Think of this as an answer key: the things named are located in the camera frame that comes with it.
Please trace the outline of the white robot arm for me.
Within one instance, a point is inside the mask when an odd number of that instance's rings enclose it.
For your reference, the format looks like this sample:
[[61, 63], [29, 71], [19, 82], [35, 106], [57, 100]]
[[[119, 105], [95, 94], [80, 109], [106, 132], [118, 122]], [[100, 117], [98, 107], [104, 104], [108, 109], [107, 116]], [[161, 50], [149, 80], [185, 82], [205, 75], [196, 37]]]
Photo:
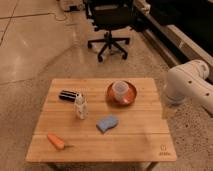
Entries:
[[190, 97], [213, 117], [213, 85], [206, 81], [209, 73], [209, 66], [202, 60], [170, 68], [163, 89], [166, 103], [180, 105], [186, 97]]

